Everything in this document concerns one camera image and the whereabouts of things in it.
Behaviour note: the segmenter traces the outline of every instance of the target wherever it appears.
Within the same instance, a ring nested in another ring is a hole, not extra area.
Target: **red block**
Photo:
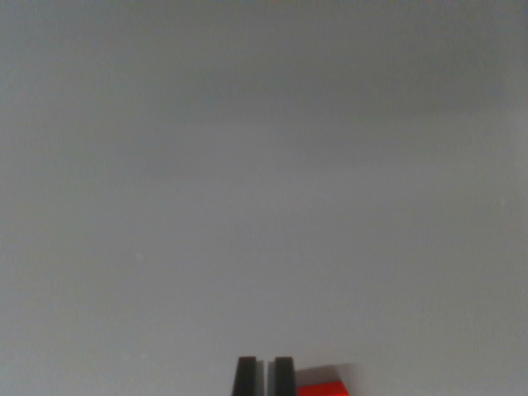
[[[301,386],[297,388],[297,396],[348,396],[348,391],[343,382],[336,381],[327,382],[326,384]]]

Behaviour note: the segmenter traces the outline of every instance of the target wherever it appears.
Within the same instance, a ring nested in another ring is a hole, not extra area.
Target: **red object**
[[[301,386],[297,388],[297,396],[348,396],[348,391],[343,382],[336,381],[327,382],[326,384]]]

